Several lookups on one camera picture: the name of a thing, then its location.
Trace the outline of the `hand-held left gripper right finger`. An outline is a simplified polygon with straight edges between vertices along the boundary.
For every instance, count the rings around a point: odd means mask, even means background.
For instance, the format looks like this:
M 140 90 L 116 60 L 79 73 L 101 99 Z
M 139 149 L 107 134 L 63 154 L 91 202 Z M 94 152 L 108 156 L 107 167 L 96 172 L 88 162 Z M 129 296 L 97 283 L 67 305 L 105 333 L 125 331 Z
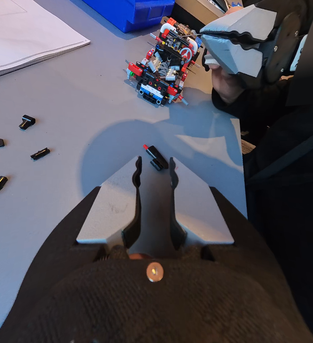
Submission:
M 175 157 L 169 168 L 173 247 L 232 245 L 234 239 L 210 186 Z

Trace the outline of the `person's right forearm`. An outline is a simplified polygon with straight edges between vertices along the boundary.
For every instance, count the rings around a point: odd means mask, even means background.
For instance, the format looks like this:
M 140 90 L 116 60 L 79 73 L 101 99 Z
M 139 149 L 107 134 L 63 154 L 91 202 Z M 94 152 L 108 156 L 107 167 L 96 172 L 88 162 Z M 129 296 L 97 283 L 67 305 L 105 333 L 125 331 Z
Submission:
M 258 90 L 245 90 L 231 104 L 226 104 L 212 89 L 212 102 L 216 109 L 239 118 L 241 122 L 270 125 L 296 109 L 296 106 L 286 106 L 292 80 L 281 79 Z

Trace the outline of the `black brick with red pin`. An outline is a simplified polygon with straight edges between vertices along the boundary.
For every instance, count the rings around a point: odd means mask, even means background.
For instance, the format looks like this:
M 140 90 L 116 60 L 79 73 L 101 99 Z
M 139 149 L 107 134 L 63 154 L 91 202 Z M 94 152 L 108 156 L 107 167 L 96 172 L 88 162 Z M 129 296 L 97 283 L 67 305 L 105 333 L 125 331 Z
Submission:
M 144 144 L 143 148 L 151 156 L 152 160 L 150 161 L 150 163 L 157 171 L 168 169 L 168 162 L 154 145 L 147 146 L 146 144 Z

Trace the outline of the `toy brick car chassis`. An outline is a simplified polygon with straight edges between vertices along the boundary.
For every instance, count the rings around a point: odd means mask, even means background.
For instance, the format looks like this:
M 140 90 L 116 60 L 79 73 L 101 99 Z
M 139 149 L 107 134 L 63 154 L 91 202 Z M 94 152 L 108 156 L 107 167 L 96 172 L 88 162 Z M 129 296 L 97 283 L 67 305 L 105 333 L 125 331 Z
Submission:
M 181 36 L 193 31 L 173 18 L 165 19 L 159 35 L 150 34 L 155 39 L 155 47 L 146 57 L 135 63 L 126 60 L 127 80 L 136 81 L 136 89 L 143 99 L 153 105 L 164 106 L 177 100 L 188 105 L 182 95 L 184 82 L 191 67 L 200 67 L 197 58 L 203 44 L 200 37 Z

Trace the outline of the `open instruction booklet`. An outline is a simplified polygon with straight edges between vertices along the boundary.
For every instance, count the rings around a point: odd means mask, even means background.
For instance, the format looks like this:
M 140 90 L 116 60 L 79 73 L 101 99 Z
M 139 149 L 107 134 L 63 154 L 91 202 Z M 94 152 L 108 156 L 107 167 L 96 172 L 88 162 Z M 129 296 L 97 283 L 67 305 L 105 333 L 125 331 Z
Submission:
M 32 0 L 0 0 L 0 76 L 90 44 Z

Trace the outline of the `blue plastic bin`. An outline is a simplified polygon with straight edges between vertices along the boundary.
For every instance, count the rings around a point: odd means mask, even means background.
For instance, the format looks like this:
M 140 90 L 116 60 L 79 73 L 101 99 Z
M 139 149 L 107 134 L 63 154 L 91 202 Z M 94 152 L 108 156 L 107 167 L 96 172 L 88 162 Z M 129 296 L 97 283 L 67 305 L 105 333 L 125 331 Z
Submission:
M 84 0 L 124 33 L 149 28 L 170 16 L 174 0 Z

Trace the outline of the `grey desk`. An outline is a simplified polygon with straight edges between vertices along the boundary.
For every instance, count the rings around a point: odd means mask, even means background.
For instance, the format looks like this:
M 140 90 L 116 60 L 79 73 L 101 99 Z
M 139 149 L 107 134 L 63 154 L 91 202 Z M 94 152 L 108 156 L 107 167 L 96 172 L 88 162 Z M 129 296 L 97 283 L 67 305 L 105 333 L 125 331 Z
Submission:
M 37 251 L 95 187 L 142 157 L 141 234 L 131 252 L 175 256 L 170 234 L 171 179 L 143 145 L 176 157 L 247 215 L 239 121 L 211 102 L 211 74 L 193 67 L 186 106 L 145 101 L 126 79 L 125 60 L 146 56 L 145 31 L 124 34 L 82 1 L 37 1 L 91 44 L 0 77 L 0 326 Z M 19 128 L 22 116 L 36 119 Z M 38 161 L 30 156 L 44 148 Z

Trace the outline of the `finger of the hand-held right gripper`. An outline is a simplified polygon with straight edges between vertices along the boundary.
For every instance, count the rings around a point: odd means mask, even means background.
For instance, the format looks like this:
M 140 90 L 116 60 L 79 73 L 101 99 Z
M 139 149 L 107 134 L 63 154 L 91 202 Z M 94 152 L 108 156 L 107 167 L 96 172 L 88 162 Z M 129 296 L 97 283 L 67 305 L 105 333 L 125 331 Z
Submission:
M 209 52 L 205 55 L 205 64 L 210 68 L 220 66 L 229 74 L 258 76 L 262 67 L 262 52 L 254 48 L 245 50 L 225 38 L 202 35 L 201 39 Z
M 224 15 L 204 26 L 200 33 L 237 35 L 250 34 L 257 41 L 265 41 L 274 28 L 277 12 L 250 5 Z

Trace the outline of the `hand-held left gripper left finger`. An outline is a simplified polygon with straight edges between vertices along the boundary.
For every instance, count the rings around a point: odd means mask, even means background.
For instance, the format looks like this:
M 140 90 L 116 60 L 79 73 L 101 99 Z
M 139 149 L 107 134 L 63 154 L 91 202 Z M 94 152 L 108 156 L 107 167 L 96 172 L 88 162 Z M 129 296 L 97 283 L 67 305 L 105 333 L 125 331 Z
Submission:
M 129 249 L 141 232 L 139 186 L 142 157 L 136 156 L 102 183 L 77 236 L 78 244 Z

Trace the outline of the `person's right hand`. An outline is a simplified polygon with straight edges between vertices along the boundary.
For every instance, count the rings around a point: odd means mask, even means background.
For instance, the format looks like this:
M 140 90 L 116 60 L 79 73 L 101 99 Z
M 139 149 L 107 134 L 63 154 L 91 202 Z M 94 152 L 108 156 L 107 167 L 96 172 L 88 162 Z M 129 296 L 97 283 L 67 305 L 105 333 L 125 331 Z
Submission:
M 211 68 L 211 81 L 213 89 L 227 105 L 235 102 L 245 91 L 236 75 L 226 73 L 219 65 Z

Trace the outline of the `person's dark trousers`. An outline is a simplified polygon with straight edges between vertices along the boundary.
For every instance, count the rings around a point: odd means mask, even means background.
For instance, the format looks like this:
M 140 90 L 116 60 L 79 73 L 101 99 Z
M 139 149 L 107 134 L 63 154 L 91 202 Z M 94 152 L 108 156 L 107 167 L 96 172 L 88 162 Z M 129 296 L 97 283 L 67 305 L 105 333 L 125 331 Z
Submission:
M 313 333 L 313 148 L 286 154 L 313 136 L 313 105 L 298 106 L 274 123 L 240 122 L 256 136 L 244 161 L 252 222 L 281 265 Z

